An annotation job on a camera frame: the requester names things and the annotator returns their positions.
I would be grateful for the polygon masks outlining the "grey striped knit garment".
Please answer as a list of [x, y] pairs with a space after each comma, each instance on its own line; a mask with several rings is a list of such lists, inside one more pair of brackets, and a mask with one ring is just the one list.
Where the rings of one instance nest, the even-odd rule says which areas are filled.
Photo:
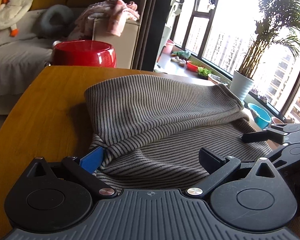
[[97, 83], [84, 96], [91, 146], [103, 148], [94, 176], [117, 191], [191, 187], [208, 175], [199, 163], [203, 147], [241, 161], [271, 151], [265, 142], [243, 143], [253, 128], [225, 85], [129, 75]]

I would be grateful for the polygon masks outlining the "pink tilted bucket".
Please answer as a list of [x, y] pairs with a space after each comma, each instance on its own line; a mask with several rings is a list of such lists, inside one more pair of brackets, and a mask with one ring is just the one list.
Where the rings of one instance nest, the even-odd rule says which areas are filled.
[[284, 124], [284, 122], [282, 120], [280, 120], [279, 118], [272, 116], [271, 117], [271, 124]]

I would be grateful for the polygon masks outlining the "blue plastic basin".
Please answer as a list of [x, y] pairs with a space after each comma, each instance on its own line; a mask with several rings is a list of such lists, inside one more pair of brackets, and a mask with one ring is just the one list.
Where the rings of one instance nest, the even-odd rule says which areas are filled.
[[270, 124], [271, 117], [264, 109], [253, 103], [248, 103], [248, 108], [251, 111], [254, 122], [260, 129], [265, 129]]

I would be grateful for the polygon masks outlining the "white ribbed plant pot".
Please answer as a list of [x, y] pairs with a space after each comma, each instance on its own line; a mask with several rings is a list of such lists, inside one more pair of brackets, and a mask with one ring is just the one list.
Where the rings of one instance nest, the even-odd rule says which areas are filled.
[[252, 89], [254, 81], [240, 74], [238, 71], [234, 71], [232, 83], [230, 85], [230, 91], [244, 101], [249, 91]]

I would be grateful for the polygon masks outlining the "pink basin with soil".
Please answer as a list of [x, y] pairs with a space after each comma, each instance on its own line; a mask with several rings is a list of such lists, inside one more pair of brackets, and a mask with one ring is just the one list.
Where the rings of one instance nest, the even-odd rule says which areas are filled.
[[208, 80], [213, 82], [215, 85], [217, 84], [224, 84], [225, 86], [229, 85], [227, 81], [223, 80], [221, 77], [214, 75], [212, 73], [208, 74]]

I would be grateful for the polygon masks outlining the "small green leafy plant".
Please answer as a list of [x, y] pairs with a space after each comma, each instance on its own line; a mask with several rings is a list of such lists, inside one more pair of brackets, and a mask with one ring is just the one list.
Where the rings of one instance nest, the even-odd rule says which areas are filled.
[[197, 69], [197, 76], [200, 79], [207, 80], [209, 78], [209, 74], [211, 74], [211, 70], [204, 68], [204, 67], [198, 67]]

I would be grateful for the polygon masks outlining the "red plastic basin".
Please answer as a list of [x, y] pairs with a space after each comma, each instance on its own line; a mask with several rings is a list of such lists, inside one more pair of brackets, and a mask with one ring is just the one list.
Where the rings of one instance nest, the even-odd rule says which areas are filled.
[[187, 62], [186, 62], [186, 67], [187, 67], [187, 69], [188, 69], [189, 71], [191, 71], [191, 72], [198, 72], [198, 68], [199, 68], [200, 66], [198, 66], [197, 64], [195, 64], [195, 63], [192, 62], [192, 61], [187, 61]]

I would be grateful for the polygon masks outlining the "red round stool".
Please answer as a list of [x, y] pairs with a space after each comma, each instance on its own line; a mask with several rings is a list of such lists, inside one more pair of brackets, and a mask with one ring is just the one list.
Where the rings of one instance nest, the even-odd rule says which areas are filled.
[[116, 68], [116, 53], [114, 47], [106, 42], [64, 41], [54, 46], [51, 64], [54, 66]]

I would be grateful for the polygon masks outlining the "green toy by window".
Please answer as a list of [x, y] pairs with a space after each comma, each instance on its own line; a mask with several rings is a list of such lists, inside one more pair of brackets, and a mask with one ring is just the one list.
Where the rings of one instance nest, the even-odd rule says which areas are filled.
[[171, 52], [171, 55], [173, 56], [173, 57], [179, 57], [179, 59], [182, 59], [182, 60], [188, 60], [189, 58], [190, 58], [190, 56], [191, 56], [191, 53], [189, 52], [189, 51], [182, 51], [182, 50], [180, 50], [180, 51], [172, 51]]

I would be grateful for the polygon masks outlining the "pink plastic bucket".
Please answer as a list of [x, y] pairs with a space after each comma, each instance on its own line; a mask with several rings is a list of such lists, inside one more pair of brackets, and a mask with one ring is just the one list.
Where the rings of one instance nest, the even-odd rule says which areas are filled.
[[166, 44], [163, 47], [162, 52], [164, 54], [170, 55], [174, 47], [174, 42], [170, 39], [167, 40]]

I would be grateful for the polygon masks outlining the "grey sofa blanket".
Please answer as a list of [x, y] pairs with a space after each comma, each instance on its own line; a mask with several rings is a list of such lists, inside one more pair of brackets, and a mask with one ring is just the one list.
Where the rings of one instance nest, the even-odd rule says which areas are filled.
[[50, 60], [57, 39], [39, 36], [44, 12], [27, 12], [17, 23], [16, 37], [10, 37], [8, 29], [0, 31], [0, 96], [23, 93]]

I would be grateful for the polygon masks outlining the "pink crumpled cloth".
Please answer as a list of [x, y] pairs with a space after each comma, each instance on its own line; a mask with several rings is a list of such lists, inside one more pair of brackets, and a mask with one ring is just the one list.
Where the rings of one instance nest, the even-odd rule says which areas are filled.
[[75, 20], [75, 28], [69, 34], [68, 40], [83, 40], [93, 35], [94, 21], [107, 18], [107, 33], [121, 36], [127, 20], [138, 21], [138, 5], [133, 1], [125, 3], [123, 0], [105, 0], [89, 5]]

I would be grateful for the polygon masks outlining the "dark brown curtain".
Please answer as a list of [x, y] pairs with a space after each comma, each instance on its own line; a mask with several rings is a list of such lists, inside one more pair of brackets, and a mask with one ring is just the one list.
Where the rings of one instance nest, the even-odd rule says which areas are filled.
[[152, 72], [172, 0], [140, 0], [140, 27], [134, 49], [132, 69]]

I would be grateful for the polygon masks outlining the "white floor cleaner machine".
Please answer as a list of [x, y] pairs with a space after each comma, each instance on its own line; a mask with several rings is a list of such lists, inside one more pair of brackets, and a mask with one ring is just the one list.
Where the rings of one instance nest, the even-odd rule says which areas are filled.
[[169, 14], [168, 14], [165, 26], [164, 26], [164, 31], [162, 33], [156, 62], [159, 61], [159, 57], [160, 57], [164, 47], [166, 46], [168, 39], [170, 38], [172, 28], [174, 25], [174, 20], [175, 20], [176, 16], [178, 16], [181, 13], [181, 6], [183, 5], [183, 3], [184, 3], [184, 0], [171, 0], [171, 4], [170, 4], [171, 7], [170, 7]]

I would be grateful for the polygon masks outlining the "white duck plush toy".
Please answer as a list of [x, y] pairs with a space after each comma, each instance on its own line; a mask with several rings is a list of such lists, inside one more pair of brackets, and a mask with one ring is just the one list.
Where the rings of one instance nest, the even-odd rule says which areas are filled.
[[0, 5], [0, 31], [10, 29], [10, 36], [18, 35], [17, 23], [30, 10], [33, 0], [2, 0]]

